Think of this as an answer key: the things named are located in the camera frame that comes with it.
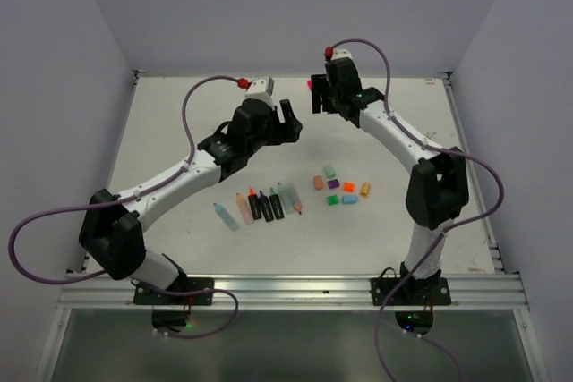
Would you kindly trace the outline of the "orange pastel cap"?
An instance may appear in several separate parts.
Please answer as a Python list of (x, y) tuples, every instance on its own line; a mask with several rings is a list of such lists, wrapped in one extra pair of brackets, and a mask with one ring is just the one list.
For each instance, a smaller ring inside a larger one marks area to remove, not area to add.
[(324, 188), (324, 181), (321, 175), (313, 177), (313, 187), (316, 191), (320, 191)]

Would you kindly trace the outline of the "green pastel cap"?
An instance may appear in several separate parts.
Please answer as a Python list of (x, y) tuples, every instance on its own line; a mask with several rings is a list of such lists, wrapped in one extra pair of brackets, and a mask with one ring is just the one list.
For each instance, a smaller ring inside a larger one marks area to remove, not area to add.
[(337, 176), (337, 172), (331, 164), (324, 166), (324, 173), (327, 178), (334, 178)]

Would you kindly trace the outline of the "purple cap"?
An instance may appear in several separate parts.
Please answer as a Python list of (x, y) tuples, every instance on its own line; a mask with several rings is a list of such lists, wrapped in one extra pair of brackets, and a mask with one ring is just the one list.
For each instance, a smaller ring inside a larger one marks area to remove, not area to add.
[(334, 190), (339, 187), (338, 179), (332, 179), (328, 181), (328, 186), (331, 190)]

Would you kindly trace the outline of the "green cap black highlighter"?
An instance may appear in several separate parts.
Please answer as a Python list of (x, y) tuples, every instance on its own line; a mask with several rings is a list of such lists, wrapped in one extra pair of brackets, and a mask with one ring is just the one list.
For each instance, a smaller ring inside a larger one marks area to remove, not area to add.
[(280, 197), (278, 196), (277, 192), (273, 188), (271, 188), (269, 190), (269, 203), (270, 203), (270, 207), (271, 207), (273, 216), (277, 220), (284, 219), (285, 215), (284, 215), (284, 211), (282, 208)]

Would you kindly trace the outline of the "orange cap black highlighter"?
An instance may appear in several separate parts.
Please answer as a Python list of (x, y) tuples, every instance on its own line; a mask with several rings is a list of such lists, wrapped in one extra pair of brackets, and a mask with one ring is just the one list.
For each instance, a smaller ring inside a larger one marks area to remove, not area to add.
[(261, 203), (259, 195), (257, 194), (254, 188), (251, 188), (249, 190), (248, 202), (252, 213), (252, 219), (253, 220), (262, 219)]

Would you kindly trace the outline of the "purple black highlighter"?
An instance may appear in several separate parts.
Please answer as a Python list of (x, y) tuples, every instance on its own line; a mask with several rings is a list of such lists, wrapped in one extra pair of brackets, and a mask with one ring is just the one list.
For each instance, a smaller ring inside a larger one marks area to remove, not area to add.
[(263, 191), (259, 191), (259, 202), (261, 206), (261, 213), (266, 222), (271, 222), (275, 219), (269, 198), (264, 194)]

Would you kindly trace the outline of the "orange neon cap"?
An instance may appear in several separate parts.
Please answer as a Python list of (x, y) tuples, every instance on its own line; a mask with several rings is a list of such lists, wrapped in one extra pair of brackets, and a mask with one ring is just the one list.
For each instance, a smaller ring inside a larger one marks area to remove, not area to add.
[(350, 193), (352, 193), (352, 192), (355, 191), (355, 184), (354, 184), (354, 183), (351, 183), (351, 182), (344, 182), (344, 184), (343, 184), (343, 190), (344, 190), (345, 192), (350, 192)]

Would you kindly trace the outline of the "green neon cap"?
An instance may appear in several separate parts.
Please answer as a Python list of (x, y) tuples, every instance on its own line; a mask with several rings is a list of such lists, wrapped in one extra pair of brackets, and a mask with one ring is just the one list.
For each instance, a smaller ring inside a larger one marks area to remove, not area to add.
[(328, 204), (329, 206), (334, 206), (334, 205), (337, 205), (337, 204), (339, 203), (339, 197), (338, 197), (338, 195), (336, 195), (336, 194), (334, 194), (334, 195), (329, 195), (329, 196), (326, 198), (326, 201), (327, 201), (327, 204)]

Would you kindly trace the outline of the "light blue cap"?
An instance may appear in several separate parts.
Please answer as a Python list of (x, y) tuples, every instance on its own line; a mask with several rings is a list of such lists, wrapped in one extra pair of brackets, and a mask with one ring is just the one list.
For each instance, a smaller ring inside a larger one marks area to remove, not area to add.
[(355, 194), (345, 194), (342, 196), (342, 203), (345, 205), (355, 204), (358, 197)]

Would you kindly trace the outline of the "yellow pastel cap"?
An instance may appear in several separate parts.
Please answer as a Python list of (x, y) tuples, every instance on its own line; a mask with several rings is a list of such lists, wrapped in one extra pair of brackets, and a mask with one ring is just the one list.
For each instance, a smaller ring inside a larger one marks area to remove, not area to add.
[(360, 195), (363, 198), (367, 198), (370, 195), (371, 192), (371, 184), (369, 182), (364, 182), (362, 184), (361, 190), (360, 190)]

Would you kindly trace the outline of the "light blue highlighter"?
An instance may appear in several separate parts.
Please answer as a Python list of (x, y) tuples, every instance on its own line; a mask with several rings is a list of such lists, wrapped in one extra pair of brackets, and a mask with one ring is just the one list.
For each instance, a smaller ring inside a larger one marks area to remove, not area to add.
[(227, 226), (227, 228), (229, 230), (234, 232), (234, 231), (237, 231), (239, 229), (239, 224), (230, 215), (230, 213), (227, 211), (227, 209), (224, 206), (222, 206), (218, 203), (214, 203), (213, 208), (215, 210), (215, 213), (218, 215), (218, 217)]

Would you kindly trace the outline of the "green pastel highlighter body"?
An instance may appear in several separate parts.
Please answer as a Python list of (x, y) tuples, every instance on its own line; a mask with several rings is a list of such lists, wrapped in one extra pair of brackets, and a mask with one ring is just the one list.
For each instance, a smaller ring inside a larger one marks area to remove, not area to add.
[(289, 198), (287, 188), (284, 184), (278, 183), (278, 196), (280, 198), (284, 211), (290, 215), (295, 212), (292, 202)]

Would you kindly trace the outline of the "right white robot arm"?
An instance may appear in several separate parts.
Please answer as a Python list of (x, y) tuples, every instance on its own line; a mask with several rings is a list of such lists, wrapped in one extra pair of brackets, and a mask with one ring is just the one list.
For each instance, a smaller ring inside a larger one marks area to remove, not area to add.
[(328, 55), (325, 70), (311, 77), (313, 112), (338, 114), (370, 134), (409, 175), (405, 204), (414, 223), (409, 250), (396, 278), (375, 278), (373, 299), (419, 303), (440, 286), (446, 230), (469, 201), (465, 159), (458, 148), (445, 149), (418, 132), (384, 93), (364, 87), (351, 55)]

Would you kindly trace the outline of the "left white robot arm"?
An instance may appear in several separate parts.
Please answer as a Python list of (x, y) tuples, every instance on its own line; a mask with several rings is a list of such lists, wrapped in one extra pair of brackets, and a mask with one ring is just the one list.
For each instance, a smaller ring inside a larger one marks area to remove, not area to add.
[(260, 148), (298, 141), (302, 129), (289, 100), (271, 107), (247, 98), (193, 155), (141, 186), (119, 194), (96, 192), (81, 227), (80, 245), (113, 279), (144, 284), (165, 303), (181, 301), (185, 272), (168, 256), (147, 250), (145, 232), (193, 194), (246, 167)]

